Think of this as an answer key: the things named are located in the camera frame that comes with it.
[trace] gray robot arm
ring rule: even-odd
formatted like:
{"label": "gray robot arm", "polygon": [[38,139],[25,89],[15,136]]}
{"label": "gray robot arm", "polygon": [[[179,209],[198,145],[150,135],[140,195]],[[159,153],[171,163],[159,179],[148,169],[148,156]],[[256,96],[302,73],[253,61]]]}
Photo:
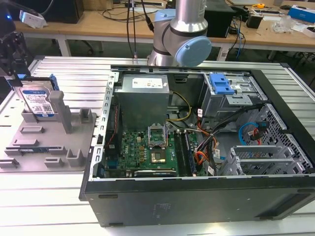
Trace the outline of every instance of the gray robot arm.
{"label": "gray robot arm", "polygon": [[176,10],[156,13],[153,50],[149,65],[197,66],[211,52],[211,41],[205,35],[206,0],[177,0]]}

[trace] motherboard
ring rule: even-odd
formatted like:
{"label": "motherboard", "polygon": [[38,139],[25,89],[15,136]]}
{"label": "motherboard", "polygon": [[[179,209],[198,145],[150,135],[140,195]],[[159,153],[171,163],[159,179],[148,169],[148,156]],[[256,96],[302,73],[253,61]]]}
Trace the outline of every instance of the motherboard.
{"label": "motherboard", "polygon": [[196,174],[194,132],[166,131],[149,127],[148,131],[125,131],[118,157],[108,156],[106,172],[124,172],[126,177],[182,177]]}

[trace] chip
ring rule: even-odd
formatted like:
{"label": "chip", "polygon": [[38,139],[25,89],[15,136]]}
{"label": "chip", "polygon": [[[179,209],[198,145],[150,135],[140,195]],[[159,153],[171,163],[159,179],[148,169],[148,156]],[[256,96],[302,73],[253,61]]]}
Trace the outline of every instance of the chip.
{"label": "chip", "polygon": [[165,150],[151,151],[151,163],[165,163]]}

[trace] plastic bag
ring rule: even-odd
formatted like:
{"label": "plastic bag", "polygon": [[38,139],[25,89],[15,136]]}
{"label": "plastic bag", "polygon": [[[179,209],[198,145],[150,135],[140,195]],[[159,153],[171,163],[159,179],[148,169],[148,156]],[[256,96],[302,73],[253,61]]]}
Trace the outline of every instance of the plastic bag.
{"label": "plastic bag", "polygon": [[291,19],[290,16],[283,16],[281,20],[274,22],[272,25],[272,30],[276,33],[293,32],[291,29],[295,26],[296,21]]}

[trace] white label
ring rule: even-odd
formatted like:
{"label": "white label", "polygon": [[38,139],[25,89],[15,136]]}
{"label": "white label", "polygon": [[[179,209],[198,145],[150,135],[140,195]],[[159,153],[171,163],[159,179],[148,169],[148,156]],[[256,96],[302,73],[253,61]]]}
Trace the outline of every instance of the white label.
{"label": "white label", "polygon": [[198,117],[202,118],[202,109],[198,109]]}
{"label": "white label", "polygon": [[215,154],[213,155],[213,157],[220,159],[220,150],[219,149],[215,149]]}
{"label": "white label", "polygon": [[208,172],[209,172],[212,176],[214,176],[214,174],[215,174],[215,170],[214,170],[211,166],[208,166]]}
{"label": "white label", "polygon": [[199,5],[198,15],[203,16],[205,14],[206,9],[206,0],[201,0]]}
{"label": "white label", "polygon": [[239,85],[231,85],[232,89],[241,89],[241,87]]}
{"label": "white label", "polygon": [[134,89],[162,89],[163,82],[159,78],[134,78],[132,87]]}
{"label": "white label", "polygon": [[47,94],[43,90],[24,90],[22,94],[35,115],[48,115],[54,114],[51,104],[46,100]]}
{"label": "white label", "polygon": [[33,149],[20,149],[20,151],[34,151]]}

